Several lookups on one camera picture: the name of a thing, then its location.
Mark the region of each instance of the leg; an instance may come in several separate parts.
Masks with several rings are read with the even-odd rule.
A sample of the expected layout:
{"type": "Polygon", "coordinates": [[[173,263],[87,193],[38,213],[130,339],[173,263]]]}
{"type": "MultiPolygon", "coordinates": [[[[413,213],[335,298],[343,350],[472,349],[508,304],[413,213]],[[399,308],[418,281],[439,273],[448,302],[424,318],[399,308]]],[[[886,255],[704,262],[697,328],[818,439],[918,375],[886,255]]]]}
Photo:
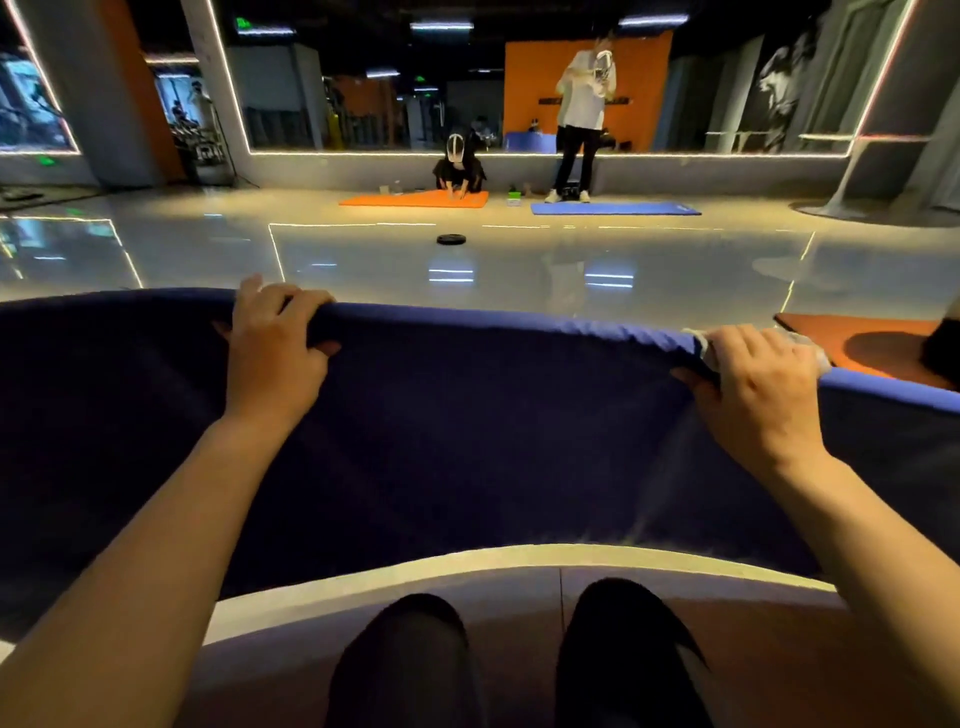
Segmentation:
{"type": "Polygon", "coordinates": [[[464,626],[433,595],[394,602],[344,651],[325,728],[483,728],[464,626]]]}
{"type": "Polygon", "coordinates": [[[573,162],[577,158],[577,152],[580,151],[580,145],[583,144],[583,129],[580,127],[565,127],[564,132],[564,161],[561,162],[560,169],[557,171],[557,179],[553,183],[553,188],[562,192],[566,187],[566,181],[570,179],[570,172],[573,170],[573,162]]]}
{"type": "Polygon", "coordinates": [[[591,584],[560,648],[556,728],[712,726],[678,646],[703,660],[683,623],[639,584],[591,584]]]}
{"type": "Polygon", "coordinates": [[[590,182],[593,180],[593,158],[600,148],[600,132],[596,129],[587,129],[584,133],[584,167],[580,173],[581,192],[590,192],[590,182]]]}

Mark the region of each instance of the black ceiling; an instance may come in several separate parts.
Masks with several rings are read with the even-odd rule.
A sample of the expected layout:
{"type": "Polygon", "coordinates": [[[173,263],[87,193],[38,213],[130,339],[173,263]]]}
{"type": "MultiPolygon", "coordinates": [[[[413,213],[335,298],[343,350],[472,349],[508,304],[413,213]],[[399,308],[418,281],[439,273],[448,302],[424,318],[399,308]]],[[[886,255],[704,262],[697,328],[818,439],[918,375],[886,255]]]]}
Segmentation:
{"type": "MultiPolygon", "coordinates": [[[[147,51],[189,51],[180,0],[129,0],[147,51]]],[[[239,15],[259,25],[296,28],[297,41],[320,52],[324,73],[361,74],[378,66],[426,74],[444,68],[455,77],[476,67],[501,67],[511,40],[583,38],[627,14],[686,12],[673,56],[711,56],[751,37],[795,37],[830,0],[215,0],[228,43],[257,42],[232,35],[239,15]],[[410,33],[419,19],[469,19],[468,42],[440,44],[410,33]]],[[[261,42],[276,43],[275,39],[261,42]]]]}

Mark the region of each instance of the orange wall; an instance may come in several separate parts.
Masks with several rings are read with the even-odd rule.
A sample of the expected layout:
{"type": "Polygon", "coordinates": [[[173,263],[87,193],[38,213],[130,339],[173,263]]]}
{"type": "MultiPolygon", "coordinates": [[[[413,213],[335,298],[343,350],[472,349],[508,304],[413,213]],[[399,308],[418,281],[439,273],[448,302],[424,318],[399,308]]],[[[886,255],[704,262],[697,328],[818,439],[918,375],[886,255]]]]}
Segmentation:
{"type": "MultiPolygon", "coordinates": [[[[660,119],[672,33],[657,37],[619,38],[613,42],[616,96],[630,104],[607,106],[604,126],[617,141],[632,141],[635,152],[650,149],[660,119]]],[[[540,129],[556,133],[559,106],[541,106],[538,100],[556,97],[557,81],[577,51],[593,47],[592,40],[537,40],[507,43],[503,87],[504,132],[526,132],[538,118],[540,129]]]]}

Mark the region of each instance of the mirror wall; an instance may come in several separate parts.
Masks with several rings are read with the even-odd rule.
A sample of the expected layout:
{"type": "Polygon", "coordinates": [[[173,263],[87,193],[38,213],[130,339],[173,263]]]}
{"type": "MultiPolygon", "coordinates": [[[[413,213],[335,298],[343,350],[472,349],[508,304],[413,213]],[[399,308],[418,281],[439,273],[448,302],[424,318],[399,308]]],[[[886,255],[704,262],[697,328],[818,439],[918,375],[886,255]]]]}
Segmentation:
{"type": "Polygon", "coordinates": [[[612,34],[602,153],[774,155],[847,152],[912,0],[214,2],[256,150],[553,154],[612,34]]]}
{"type": "Polygon", "coordinates": [[[0,152],[76,151],[7,3],[0,12],[0,152]]]}

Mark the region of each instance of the white column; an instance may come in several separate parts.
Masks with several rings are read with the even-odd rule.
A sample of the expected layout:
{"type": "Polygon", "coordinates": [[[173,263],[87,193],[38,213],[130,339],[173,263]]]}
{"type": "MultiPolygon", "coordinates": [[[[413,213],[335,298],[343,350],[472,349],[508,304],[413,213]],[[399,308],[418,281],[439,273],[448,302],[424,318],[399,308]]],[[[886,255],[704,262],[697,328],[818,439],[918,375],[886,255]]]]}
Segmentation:
{"type": "Polygon", "coordinates": [[[730,94],[730,101],[727,103],[727,113],[724,114],[723,128],[720,130],[723,134],[720,136],[717,152],[722,155],[732,154],[733,152],[736,133],[740,129],[743,110],[747,107],[747,97],[750,95],[750,88],[754,83],[756,64],[760,60],[762,45],[763,36],[758,36],[746,42],[740,49],[740,60],[737,63],[736,76],[733,79],[733,89],[730,94]]]}

